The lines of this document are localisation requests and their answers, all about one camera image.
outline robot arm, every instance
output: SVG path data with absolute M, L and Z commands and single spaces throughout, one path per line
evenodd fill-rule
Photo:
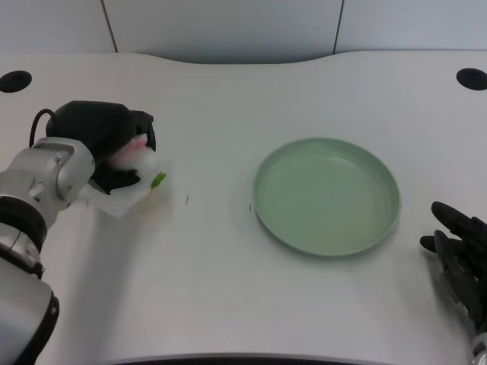
M 86 183 L 106 194 L 137 183 L 136 171 L 107 164 L 136 135 L 155 150 L 152 117 L 121 104 L 73 101 L 49 114 L 47 138 L 0 172 L 1 365 L 34 364 L 56 325 L 59 301 L 40 280 L 40 252 L 57 214 Z
M 95 162 L 80 141 L 41 138 L 0 173 L 0 363 L 34 363 L 59 314 L 40 279 L 40 251 L 59 211 L 91 178 Z

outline black hole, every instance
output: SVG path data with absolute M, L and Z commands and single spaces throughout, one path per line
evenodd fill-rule
M 4 93 L 16 93 L 29 86 L 32 75 L 27 71 L 13 71 L 0 78 L 0 91 Z
M 470 90 L 487 90 L 487 74 L 476 68 L 464 68 L 457 73 L 460 84 Z

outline table surface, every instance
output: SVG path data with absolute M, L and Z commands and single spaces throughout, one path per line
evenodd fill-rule
M 460 86 L 462 68 L 487 71 L 487 52 L 354 52 L 288 65 L 0 57 L 0 75 L 33 76 L 0 95 L 0 168 L 27 146 L 37 111 L 102 100 L 154 116 L 167 172 L 123 218 L 83 199 L 59 215 L 42 259 L 61 311 L 38 364 L 221 352 L 466 363 L 471 328 L 419 247 L 441 227 L 433 201 L 487 218 L 487 91 Z M 399 226 L 362 255 L 295 252 L 251 210 L 263 158 L 317 136 L 369 150 L 399 183 Z

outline plate rim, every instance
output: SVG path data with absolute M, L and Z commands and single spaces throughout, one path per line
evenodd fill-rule
M 353 146 L 355 148 L 359 148 L 359 149 L 365 151 L 367 154 L 370 154 L 373 158 L 375 158 L 377 161 L 379 161 L 384 166 L 384 168 L 386 169 L 386 171 L 390 174 L 390 176 L 392 177 L 392 180 L 393 180 L 393 184 L 394 184 L 395 190 L 397 191 L 398 204 L 397 204 L 396 212 L 394 214 L 394 219 L 392 220 L 392 222 L 389 225 L 389 227 L 377 239 L 377 241 L 374 241 L 372 244 L 370 244 L 370 245 L 368 245 L 366 247 L 362 247 L 360 249 L 350 249 L 347 252 L 341 252 L 341 253 L 338 253 L 338 254 L 316 253 L 316 252 L 311 252 L 311 251 L 308 251 L 306 249 L 302 249 L 301 247 L 296 247 L 295 245 L 292 245 L 287 240 L 285 240 L 284 238 L 282 238 L 282 236 L 280 236 L 279 234 L 277 234 L 275 232 L 275 230 L 273 230 L 270 227 L 270 225 L 267 222 L 265 222 L 265 220 L 262 218 L 262 214 L 261 214 L 261 211 L 260 211 L 260 207 L 259 207 L 259 204 L 257 203 L 257 199 L 256 199 L 256 185 L 257 185 L 257 180 L 259 179 L 259 175 L 261 174 L 264 165 L 266 164 L 266 162 L 268 160 L 270 160 L 272 158 L 272 156 L 274 156 L 275 154 L 277 154 L 278 152 L 280 152 L 280 150 L 285 149 L 285 148 L 288 148 L 289 146 L 291 146 L 293 144 L 307 142 L 307 141 L 334 141 L 334 142 L 340 142 L 340 143 L 344 143 L 344 144 L 349 144 L 349 145 L 351 145 L 351 146 Z M 387 165 L 384 162 L 382 162 L 382 160 L 379 157 L 377 157 L 375 154 L 371 153 L 370 151 L 366 150 L 365 148 L 363 148 L 363 147 L 361 147 L 361 146 L 359 146 L 359 145 L 357 145 L 355 143 L 351 143 L 349 141 L 344 141 L 344 140 L 338 139 L 338 138 L 329 138 L 329 137 L 301 138 L 301 139 L 298 139 L 298 140 L 291 141 L 291 142 L 288 142 L 286 144 L 283 144 L 282 146 L 276 148 L 274 151 L 272 151 L 270 154 L 268 154 L 264 158 L 264 160 L 260 163 L 259 167 L 257 168 L 257 172 L 256 172 L 255 176 L 253 177 L 253 183 L 252 183 L 252 200 L 253 200 L 253 206 L 254 206 L 254 208 L 256 210 L 257 217 L 263 223 L 264 227 L 270 233 L 272 233 L 272 235 L 275 238 L 277 238 L 280 242 L 288 245 L 292 249 L 296 249 L 297 251 L 300 251 L 300 252 L 305 252 L 305 253 L 308 253 L 308 254 L 311 254 L 311 255 L 322 256 L 322 257 L 340 257 L 340 256 L 353 255 L 355 253 L 359 253 L 359 252 L 366 251 L 366 250 L 370 249 L 371 247 L 380 244 L 382 241 L 384 241 L 384 239 L 393 231 L 393 229 L 399 223 L 400 212 L 401 212 L 401 208 L 403 206 L 402 197 L 401 197 L 401 191 L 399 190 L 399 184 L 397 183 L 397 179 L 394 176 L 394 174 L 392 173 L 392 171 L 389 169 L 389 167 L 387 167 Z

